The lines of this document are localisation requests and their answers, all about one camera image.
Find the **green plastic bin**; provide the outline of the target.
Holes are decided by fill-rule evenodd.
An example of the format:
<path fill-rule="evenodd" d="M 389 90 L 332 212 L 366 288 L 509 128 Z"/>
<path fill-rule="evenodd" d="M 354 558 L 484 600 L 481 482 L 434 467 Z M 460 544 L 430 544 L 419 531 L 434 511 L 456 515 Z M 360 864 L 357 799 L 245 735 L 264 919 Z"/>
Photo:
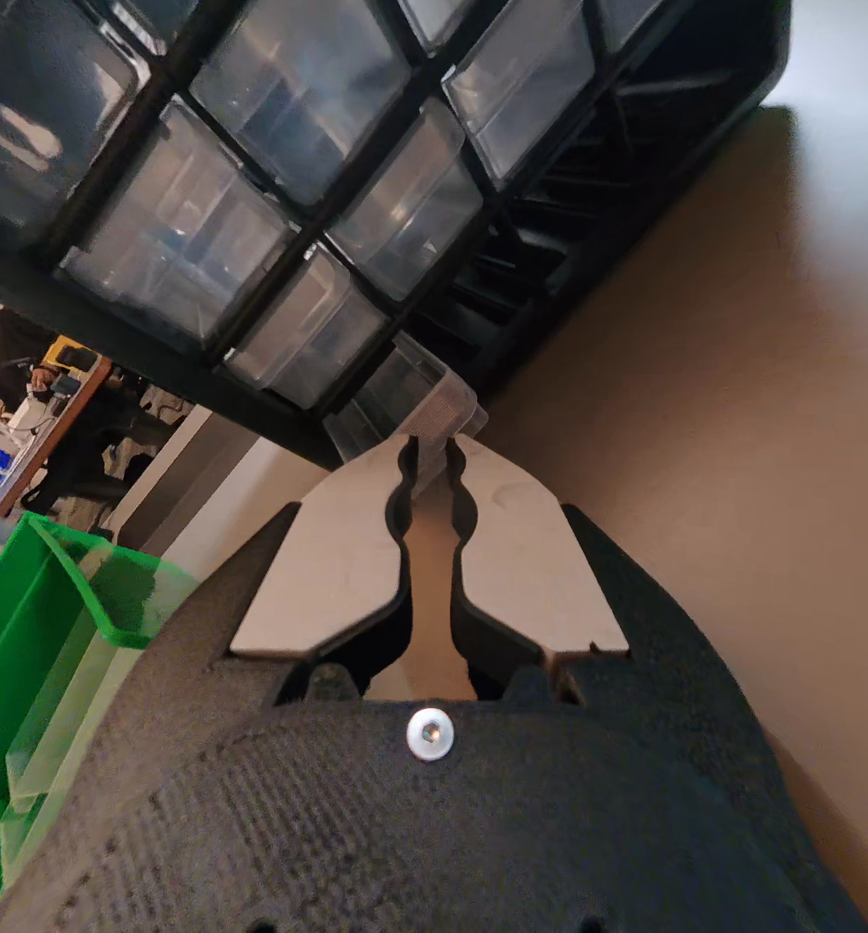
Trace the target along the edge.
<path fill-rule="evenodd" d="M 77 609 L 86 604 L 101 634 L 119 647 L 148 647 L 106 615 L 80 564 L 109 548 L 112 558 L 153 568 L 158 557 L 117 546 L 45 517 L 25 513 L 0 552 L 0 819 L 8 807 L 5 756 L 65 643 Z M 0 895 L 3 875 L 0 861 Z"/>

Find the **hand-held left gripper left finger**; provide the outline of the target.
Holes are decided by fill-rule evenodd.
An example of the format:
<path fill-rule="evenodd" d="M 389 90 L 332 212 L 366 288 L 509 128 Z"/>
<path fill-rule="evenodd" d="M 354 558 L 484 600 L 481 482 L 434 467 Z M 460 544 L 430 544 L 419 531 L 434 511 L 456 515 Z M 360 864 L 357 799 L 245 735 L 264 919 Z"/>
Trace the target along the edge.
<path fill-rule="evenodd" d="M 412 633 L 405 534 L 417 467 L 417 438 L 394 435 L 303 497 L 232 655 L 336 663 L 360 692 L 400 658 Z"/>

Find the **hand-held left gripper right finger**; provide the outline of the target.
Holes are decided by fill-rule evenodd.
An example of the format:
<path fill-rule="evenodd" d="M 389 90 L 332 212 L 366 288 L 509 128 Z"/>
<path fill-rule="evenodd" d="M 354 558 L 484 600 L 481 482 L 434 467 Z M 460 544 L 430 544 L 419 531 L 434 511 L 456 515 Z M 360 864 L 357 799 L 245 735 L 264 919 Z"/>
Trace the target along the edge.
<path fill-rule="evenodd" d="M 474 438 L 449 440 L 451 637 L 469 668 L 510 682 L 556 674 L 630 644 L 563 505 L 526 470 Z"/>

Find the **group of clear cabinet drawers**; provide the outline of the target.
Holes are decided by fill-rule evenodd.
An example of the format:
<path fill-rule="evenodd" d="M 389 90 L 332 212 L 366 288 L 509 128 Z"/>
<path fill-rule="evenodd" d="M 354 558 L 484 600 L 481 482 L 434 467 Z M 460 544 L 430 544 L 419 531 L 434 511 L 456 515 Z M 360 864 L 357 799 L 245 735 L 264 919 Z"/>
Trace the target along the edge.
<path fill-rule="evenodd" d="M 0 2 L 0 300 L 326 411 L 685 2 Z"/>

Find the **wood-edged table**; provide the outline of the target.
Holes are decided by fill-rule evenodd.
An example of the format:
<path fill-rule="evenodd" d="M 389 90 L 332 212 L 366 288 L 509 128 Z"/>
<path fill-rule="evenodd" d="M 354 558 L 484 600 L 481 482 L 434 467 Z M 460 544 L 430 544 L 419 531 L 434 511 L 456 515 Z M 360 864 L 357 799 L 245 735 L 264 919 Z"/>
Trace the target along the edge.
<path fill-rule="evenodd" d="M 97 361 L 81 377 L 78 391 L 71 397 L 59 414 L 49 406 L 49 418 L 44 426 L 34 429 L 34 437 L 14 459 L 8 473 L 0 483 L 0 518 L 5 518 L 18 506 L 21 496 L 32 485 L 37 473 L 47 464 L 56 446 L 67 435 L 94 394 L 103 386 L 113 371 L 114 363 L 107 356 L 98 356 Z"/>

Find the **black drawer cabinet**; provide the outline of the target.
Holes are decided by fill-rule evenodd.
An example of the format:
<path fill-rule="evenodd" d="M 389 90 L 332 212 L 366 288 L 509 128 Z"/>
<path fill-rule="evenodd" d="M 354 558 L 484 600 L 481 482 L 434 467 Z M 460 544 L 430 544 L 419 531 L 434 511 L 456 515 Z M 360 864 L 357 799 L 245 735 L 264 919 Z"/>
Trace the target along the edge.
<path fill-rule="evenodd" d="M 476 248 L 435 310 L 387 337 L 381 354 L 330 408 L 296 417 L 244 399 L 189 390 L 184 375 L 156 381 L 65 333 L 36 306 L 10 309 L 109 356 L 322 466 L 340 458 L 323 427 L 370 379 L 399 335 L 414 338 L 475 392 L 490 394 L 595 286 L 699 171 L 721 140 L 777 84 L 789 53 L 790 2 L 685 2 L 658 46 L 635 52 L 577 130 L 512 196 L 502 235 Z"/>

